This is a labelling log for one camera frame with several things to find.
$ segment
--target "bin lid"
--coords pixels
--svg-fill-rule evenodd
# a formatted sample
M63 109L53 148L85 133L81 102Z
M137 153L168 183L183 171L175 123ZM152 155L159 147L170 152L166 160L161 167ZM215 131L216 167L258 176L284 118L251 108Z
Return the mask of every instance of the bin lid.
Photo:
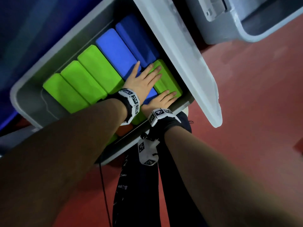
M209 122L221 126L216 81L172 0L134 2Z

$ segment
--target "black pants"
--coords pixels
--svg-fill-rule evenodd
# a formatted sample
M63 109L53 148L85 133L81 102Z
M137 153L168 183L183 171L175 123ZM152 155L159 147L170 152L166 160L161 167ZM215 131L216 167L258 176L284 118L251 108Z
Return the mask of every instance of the black pants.
M178 118L191 132L187 116ZM187 192L165 143L157 146L159 161L153 166L139 162L137 144L125 154L113 207L113 226L161 226L158 191L158 166L171 227L207 226Z

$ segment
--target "red floor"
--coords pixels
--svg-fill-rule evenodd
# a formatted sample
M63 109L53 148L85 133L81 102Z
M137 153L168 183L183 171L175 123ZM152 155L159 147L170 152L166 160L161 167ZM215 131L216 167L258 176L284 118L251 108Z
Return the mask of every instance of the red floor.
M193 134L303 213L303 15L254 44L227 42L203 52L216 79L223 125L213 128L193 103ZM119 167L103 167L112 211ZM162 226L169 226L163 192ZM108 226L100 175L80 183L54 225Z

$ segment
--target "black cable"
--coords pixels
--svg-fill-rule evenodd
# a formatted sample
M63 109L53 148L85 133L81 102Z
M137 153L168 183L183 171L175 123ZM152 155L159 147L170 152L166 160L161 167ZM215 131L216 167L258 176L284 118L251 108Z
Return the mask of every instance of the black cable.
M109 215L108 205L107 205L107 200L106 200L103 174L102 174L102 170L101 170L101 160L99 160L99 169L100 169L100 175L101 175L102 189L103 189L103 193L104 193L105 206L106 206L106 211L107 211L107 216L108 216L108 223L109 223L109 227L112 227L111 218L110 218L110 215Z

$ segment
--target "green foam block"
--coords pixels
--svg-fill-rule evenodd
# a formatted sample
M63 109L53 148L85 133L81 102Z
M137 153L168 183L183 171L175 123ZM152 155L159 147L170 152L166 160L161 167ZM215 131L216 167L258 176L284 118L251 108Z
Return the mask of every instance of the green foam block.
M179 98L183 94L183 92L163 60L160 60L160 59L156 60L154 62L154 68L151 70L151 72L159 65L162 66L162 69L160 71L160 73L162 73L162 77L154 85L155 90L159 94L161 94L163 91L166 91L168 89L170 90L170 93L173 91L177 91L176 97Z
M134 125L139 125L140 123L144 122L147 118L145 117L145 115L142 113L142 111L140 110L139 113L134 117L134 119L132 120L132 124Z
M95 45L85 49L78 61L108 94L123 87L124 80Z
M43 84L43 88L70 113L89 106L89 103L59 73L52 75Z
M90 104L94 104L107 96L104 89L85 70L79 61L72 61L62 70L61 75Z
M108 146L109 144L111 144L112 142L114 142L117 138L118 138L118 135L114 134L114 135L111 137L110 141L107 143L107 146Z

